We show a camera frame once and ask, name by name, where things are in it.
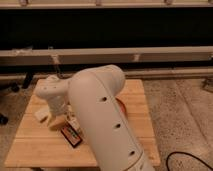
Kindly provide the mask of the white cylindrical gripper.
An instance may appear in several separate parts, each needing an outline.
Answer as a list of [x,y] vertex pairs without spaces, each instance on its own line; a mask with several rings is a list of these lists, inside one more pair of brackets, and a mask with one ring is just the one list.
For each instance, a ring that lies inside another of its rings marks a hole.
[[52,116],[59,116],[68,112],[68,101],[62,96],[51,98],[47,103]]

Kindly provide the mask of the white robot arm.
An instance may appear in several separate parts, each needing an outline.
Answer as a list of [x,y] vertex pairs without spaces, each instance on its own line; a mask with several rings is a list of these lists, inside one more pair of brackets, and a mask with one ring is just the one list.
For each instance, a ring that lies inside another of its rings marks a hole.
[[73,110],[101,171],[155,171],[116,101],[124,84],[124,72],[105,65],[50,76],[35,93],[54,116]]

